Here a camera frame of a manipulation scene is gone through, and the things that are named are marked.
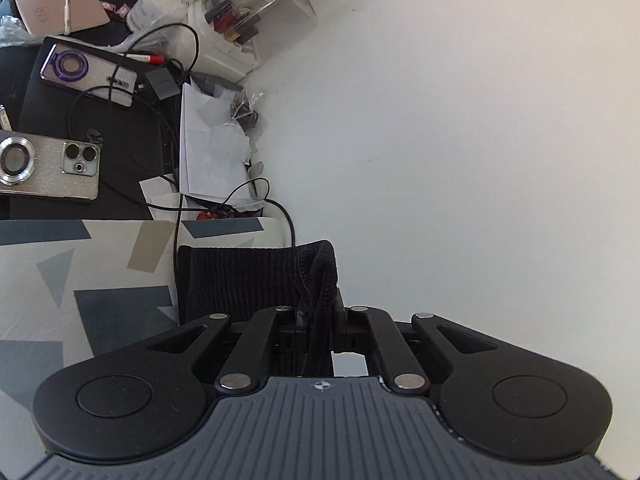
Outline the black desk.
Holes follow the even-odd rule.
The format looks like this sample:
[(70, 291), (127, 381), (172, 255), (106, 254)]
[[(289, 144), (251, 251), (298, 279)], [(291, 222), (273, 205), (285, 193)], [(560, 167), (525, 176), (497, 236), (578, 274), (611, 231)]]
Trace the black desk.
[(177, 98), (155, 102), (152, 92), (130, 107), (108, 105), (46, 84), (40, 67), (50, 44), (1, 50), (1, 103), (18, 132), (103, 142), (99, 196), (93, 202), (3, 196), (3, 219), (149, 220), (140, 183), (171, 172)]

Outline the black ribbed knit garment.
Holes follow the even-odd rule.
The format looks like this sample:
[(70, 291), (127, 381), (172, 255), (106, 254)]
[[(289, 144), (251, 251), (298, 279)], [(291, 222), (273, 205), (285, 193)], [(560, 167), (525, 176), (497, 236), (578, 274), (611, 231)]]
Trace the black ribbed knit garment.
[(338, 301), (333, 245), (318, 240), (287, 248), (178, 249), (179, 322), (213, 313), (247, 322), (259, 311), (295, 312), (294, 349), (282, 356), (283, 374), (331, 377), (330, 330)]

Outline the silver glitter case phone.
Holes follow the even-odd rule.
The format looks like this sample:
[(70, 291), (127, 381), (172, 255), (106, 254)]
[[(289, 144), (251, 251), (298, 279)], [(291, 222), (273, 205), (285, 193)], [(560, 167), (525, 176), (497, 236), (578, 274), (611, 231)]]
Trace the silver glitter case phone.
[(2, 130), (1, 194), (92, 202), (100, 162), (96, 144)]

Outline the geometric patterned table mat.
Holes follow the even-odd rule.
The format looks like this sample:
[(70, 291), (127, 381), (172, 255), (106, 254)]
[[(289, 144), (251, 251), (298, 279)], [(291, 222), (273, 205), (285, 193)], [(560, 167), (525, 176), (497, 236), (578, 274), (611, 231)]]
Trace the geometric patterned table mat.
[(63, 367), (178, 324), (174, 248), (280, 248), (277, 220), (4, 220), (1, 223), (1, 472), (46, 456), (38, 386)]

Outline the clear acrylic cosmetic organizer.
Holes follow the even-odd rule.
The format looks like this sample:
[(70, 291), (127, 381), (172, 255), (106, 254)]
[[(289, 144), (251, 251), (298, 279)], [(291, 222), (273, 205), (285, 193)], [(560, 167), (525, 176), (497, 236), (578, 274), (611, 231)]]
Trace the clear acrylic cosmetic organizer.
[(238, 82), (317, 25), (309, 0), (184, 0), (198, 32), (195, 73)]

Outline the white paper sheets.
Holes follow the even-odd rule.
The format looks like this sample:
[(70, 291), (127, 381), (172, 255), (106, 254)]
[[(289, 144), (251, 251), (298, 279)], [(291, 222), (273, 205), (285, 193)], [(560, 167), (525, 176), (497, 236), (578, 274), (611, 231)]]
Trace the white paper sheets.
[(250, 140), (232, 117), (236, 94), (209, 96), (195, 84), (182, 86), (179, 190), (211, 202), (247, 209), (258, 204), (248, 183)]

